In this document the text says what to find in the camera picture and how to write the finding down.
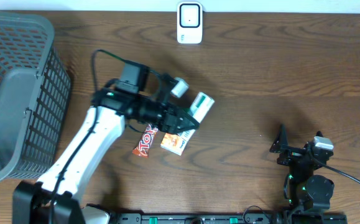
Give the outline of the orange chocolate bar wrapper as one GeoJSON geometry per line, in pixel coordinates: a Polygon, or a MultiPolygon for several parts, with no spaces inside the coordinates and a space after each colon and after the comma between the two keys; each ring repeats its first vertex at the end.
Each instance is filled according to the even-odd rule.
{"type": "Polygon", "coordinates": [[[132,150],[132,153],[140,156],[148,158],[149,156],[149,150],[153,144],[155,135],[159,132],[158,127],[148,124],[144,130],[144,133],[142,134],[139,142],[135,146],[135,148],[132,150]]]}

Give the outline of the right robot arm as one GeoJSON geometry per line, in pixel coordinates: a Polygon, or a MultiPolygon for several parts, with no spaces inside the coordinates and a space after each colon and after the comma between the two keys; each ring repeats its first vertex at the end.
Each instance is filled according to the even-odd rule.
{"type": "Polygon", "coordinates": [[[303,147],[292,147],[285,126],[280,125],[269,151],[278,153],[277,163],[289,168],[284,182],[289,207],[273,215],[272,223],[323,223],[323,212],[330,208],[335,185],[314,171],[326,164],[333,149],[333,143],[321,131],[303,147]]]}

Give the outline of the orange snack box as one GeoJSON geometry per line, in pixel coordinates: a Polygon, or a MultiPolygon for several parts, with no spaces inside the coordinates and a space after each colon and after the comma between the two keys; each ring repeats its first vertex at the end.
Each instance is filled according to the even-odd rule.
{"type": "Polygon", "coordinates": [[[177,134],[166,133],[160,143],[161,148],[181,156],[188,141],[177,134]]]}

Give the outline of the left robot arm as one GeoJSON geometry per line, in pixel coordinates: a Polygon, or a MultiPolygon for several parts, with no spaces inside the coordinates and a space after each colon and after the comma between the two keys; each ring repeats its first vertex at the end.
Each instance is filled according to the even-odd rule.
{"type": "Polygon", "coordinates": [[[157,98],[141,95],[152,70],[126,60],[119,78],[97,88],[86,118],[55,164],[36,183],[20,182],[13,193],[13,223],[112,223],[113,214],[94,205],[80,206],[88,182],[126,121],[155,126],[169,134],[198,129],[199,122],[169,102],[181,98],[188,84],[157,74],[157,98]]]}

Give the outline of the white green box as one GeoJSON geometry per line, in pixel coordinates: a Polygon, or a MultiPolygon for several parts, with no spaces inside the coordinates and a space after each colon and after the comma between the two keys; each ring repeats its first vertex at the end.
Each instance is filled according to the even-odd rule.
{"type": "Polygon", "coordinates": [[[187,113],[201,123],[214,103],[214,99],[210,96],[199,92],[189,109],[187,109],[187,113]]]}

